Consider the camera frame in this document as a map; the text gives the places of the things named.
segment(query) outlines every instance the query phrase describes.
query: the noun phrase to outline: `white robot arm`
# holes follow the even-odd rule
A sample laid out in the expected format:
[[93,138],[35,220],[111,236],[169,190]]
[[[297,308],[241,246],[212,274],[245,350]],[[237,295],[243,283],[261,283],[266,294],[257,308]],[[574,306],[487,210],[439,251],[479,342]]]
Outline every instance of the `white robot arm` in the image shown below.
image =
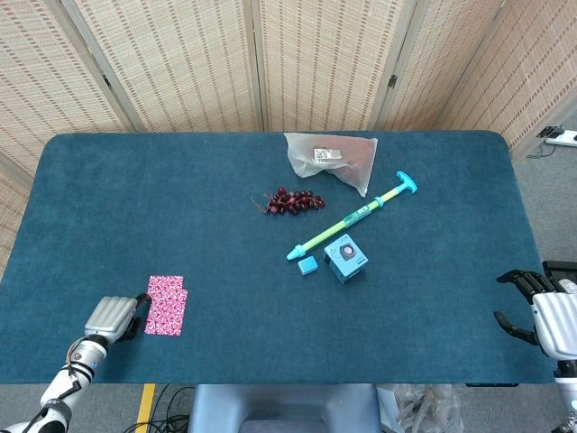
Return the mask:
[[42,395],[41,411],[31,421],[0,433],[66,433],[72,411],[105,360],[107,348],[136,336],[142,320],[134,314],[150,301],[146,293],[136,298],[102,298],[85,324],[84,336],[70,346],[64,366]]
[[535,332],[511,325],[495,311],[499,325],[511,336],[539,345],[557,361],[554,379],[568,418],[553,433],[577,433],[577,284],[519,270],[507,272],[497,281],[512,282],[523,294],[535,320]]

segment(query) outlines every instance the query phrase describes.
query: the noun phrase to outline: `sticker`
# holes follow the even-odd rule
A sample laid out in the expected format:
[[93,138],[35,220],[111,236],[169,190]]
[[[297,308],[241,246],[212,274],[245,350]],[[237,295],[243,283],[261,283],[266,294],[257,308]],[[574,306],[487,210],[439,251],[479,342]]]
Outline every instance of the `sticker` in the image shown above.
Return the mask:
[[356,223],[357,221],[368,216],[370,213],[371,213],[371,208],[368,205],[363,206],[360,209],[355,210],[354,212],[352,212],[351,214],[349,214],[345,218],[343,218],[344,226],[350,227],[354,223]]
[[314,149],[315,163],[325,163],[327,160],[340,160],[343,158],[339,149]]

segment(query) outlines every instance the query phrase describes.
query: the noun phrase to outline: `pink card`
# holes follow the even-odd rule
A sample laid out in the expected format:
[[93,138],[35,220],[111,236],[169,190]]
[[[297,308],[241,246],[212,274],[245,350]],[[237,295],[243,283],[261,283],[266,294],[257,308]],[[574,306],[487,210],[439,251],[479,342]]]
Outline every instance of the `pink card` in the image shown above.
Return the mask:
[[183,277],[151,276],[148,293],[152,304],[146,321],[146,334],[179,336],[184,320],[188,292],[182,289]]

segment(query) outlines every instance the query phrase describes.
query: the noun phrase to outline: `grapes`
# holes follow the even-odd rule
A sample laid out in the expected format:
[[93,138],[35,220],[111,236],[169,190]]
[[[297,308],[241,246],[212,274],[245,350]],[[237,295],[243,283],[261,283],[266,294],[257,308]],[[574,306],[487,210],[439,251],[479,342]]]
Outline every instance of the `grapes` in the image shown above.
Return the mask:
[[265,194],[264,197],[269,201],[266,207],[262,207],[252,199],[252,203],[263,214],[284,215],[289,212],[292,215],[297,215],[298,212],[306,212],[309,209],[318,210],[325,207],[325,202],[321,197],[315,196],[315,193],[311,190],[286,191],[280,187],[277,190],[277,194]]

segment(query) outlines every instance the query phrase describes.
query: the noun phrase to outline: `woven bamboo panel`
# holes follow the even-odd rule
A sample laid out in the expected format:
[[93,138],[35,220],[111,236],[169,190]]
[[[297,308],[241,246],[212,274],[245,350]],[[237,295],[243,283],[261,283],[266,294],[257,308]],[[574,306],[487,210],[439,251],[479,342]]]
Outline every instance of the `woven bamboo panel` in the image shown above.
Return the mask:
[[29,192],[0,173],[0,279],[26,209]]
[[57,133],[123,127],[43,2],[0,2],[0,152],[30,174]]
[[403,3],[260,0],[269,128],[367,129]]
[[431,129],[502,0],[430,0],[382,129]]
[[147,130],[259,129],[242,0],[76,4]]
[[576,86],[577,2],[515,2],[439,126],[495,131],[512,150]]

